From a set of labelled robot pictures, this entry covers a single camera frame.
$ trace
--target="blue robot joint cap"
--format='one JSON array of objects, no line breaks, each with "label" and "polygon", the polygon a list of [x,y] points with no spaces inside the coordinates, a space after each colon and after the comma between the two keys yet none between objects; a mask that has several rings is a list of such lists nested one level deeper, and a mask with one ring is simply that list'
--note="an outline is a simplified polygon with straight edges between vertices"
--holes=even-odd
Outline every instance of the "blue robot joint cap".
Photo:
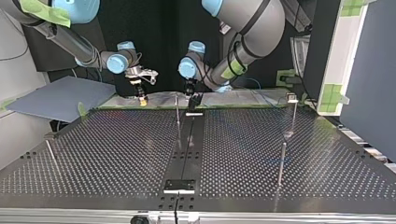
[{"label": "blue robot joint cap", "polygon": [[114,74],[125,72],[128,66],[128,59],[121,54],[113,54],[107,60],[107,68]]},{"label": "blue robot joint cap", "polygon": [[183,58],[178,66],[178,72],[184,78],[194,78],[197,72],[195,63],[190,58]]},{"label": "blue robot joint cap", "polygon": [[189,50],[205,54],[206,46],[200,41],[192,41],[190,42]]},{"label": "blue robot joint cap", "polygon": [[122,49],[135,49],[134,47],[134,42],[132,41],[125,41],[125,42],[121,42],[117,45],[117,49],[118,50],[122,50]]},{"label": "blue robot joint cap", "polygon": [[220,13],[223,0],[202,0],[202,6],[213,17],[217,17]]}]

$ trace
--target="green tape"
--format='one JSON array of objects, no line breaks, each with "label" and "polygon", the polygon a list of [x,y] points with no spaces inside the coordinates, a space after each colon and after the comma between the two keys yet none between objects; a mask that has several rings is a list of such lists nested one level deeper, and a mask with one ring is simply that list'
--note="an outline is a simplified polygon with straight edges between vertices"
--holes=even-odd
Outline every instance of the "green tape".
[{"label": "green tape", "polygon": [[326,84],[321,97],[319,112],[334,113],[341,101],[342,85]]},{"label": "green tape", "polygon": [[341,17],[359,16],[364,4],[364,0],[346,0],[341,10]]},{"label": "green tape", "polygon": [[88,115],[88,111],[85,109],[85,106],[82,102],[78,102],[78,113],[81,117]]},{"label": "green tape", "polygon": [[364,0],[345,0],[344,7],[362,7],[364,6]]},{"label": "green tape", "polygon": [[23,12],[35,15],[44,21],[70,28],[70,16],[66,10],[49,7],[38,0],[21,0],[20,3]]},{"label": "green tape", "polygon": [[1,105],[0,105],[0,111],[6,111],[7,110],[7,106],[14,103],[15,100],[6,100],[4,101]]},{"label": "green tape", "polygon": [[288,88],[292,88],[292,87],[293,87],[292,84],[287,84],[286,82],[281,81],[280,78],[281,78],[281,77],[295,77],[295,76],[296,76],[296,71],[295,71],[294,69],[277,71],[277,75],[276,75],[276,86],[277,86],[277,87],[288,87]]},{"label": "green tape", "polygon": [[[233,61],[231,63],[231,68],[238,76],[242,76],[246,73],[246,71],[244,71],[244,68],[238,61]],[[233,77],[235,77],[235,74],[231,71],[230,67],[228,67],[221,76],[225,79],[232,79]]]}]

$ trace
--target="black cable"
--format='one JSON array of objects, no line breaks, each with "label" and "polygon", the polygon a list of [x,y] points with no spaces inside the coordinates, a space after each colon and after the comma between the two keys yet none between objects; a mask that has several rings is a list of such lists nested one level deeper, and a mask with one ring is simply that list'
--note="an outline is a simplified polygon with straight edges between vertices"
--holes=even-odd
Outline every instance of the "black cable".
[{"label": "black cable", "polygon": [[178,197],[180,196],[180,193],[177,195],[177,200],[176,200],[176,205],[175,205],[175,224],[178,224],[178,217],[177,217],[177,207],[178,207]]},{"label": "black cable", "polygon": [[5,62],[5,61],[11,61],[11,60],[14,60],[14,59],[18,59],[18,58],[22,57],[23,55],[25,55],[28,50],[29,50],[29,46],[27,46],[27,44],[26,44],[26,49],[25,49],[25,51],[22,54],[20,54],[18,56],[15,56],[15,57],[12,57],[12,58],[0,59],[0,62]]},{"label": "black cable", "polygon": [[85,76],[86,79],[88,79],[88,74],[90,74],[90,76],[92,77],[93,80],[100,81],[99,75],[94,76],[94,75],[88,70],[88,68],[85,68],[85,73],[86,73],[86,75],[87,75],[87,76]]}]

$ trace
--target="metal bracket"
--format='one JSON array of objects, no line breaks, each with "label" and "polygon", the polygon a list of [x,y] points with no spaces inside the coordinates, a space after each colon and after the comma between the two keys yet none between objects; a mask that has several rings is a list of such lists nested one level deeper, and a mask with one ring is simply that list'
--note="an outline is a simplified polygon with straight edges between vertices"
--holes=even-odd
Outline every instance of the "metal bracket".
[{"label": "metal bracket", "polygon": [[165,194],[194,194],[195,180],[166,180]]}]

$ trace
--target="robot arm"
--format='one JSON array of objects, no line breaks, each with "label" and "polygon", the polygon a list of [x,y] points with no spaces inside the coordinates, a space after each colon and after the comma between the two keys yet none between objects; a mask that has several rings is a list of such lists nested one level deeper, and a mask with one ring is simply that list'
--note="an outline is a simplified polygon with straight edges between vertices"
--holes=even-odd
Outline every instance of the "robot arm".
[{"label": "robot arm", "polygon": [[[40,0],[50,7],[59,7],[69,12],[72,23],[88,23],[96,16],[100,0]],[[136,96],[141,105],[147,103],[147,96],[142,87],[141,78],[150,77],[149,83],[154,85],[158,73],[143,70],[139,65],[141,54],[136,52],[131,41],[118,44],[118,51],[99,52],[87,39],[67,27],[44,21],[21,10],[19,0],[0,0],[0,8],[25,26],[35,28],[56,45],[75,57],[78,65],[108,69],[114,74],[125,72],[135,87]]]},{"label": "robot arm", "polygon": [[[179,73],[185,78],[203,78],[213,91],[224,91],[230,80],[243,75],[251,63],[276,48],[285,29],[285,12],[279,0],[203,0],[202,5],[213,17],[234,28],[242,36],[241,43],[230,46],[227,57],[204,75],[199,74],[203,60],[191,56],[181,61]],[[192,51],[195,48],[189,48],[187,56]]]}]

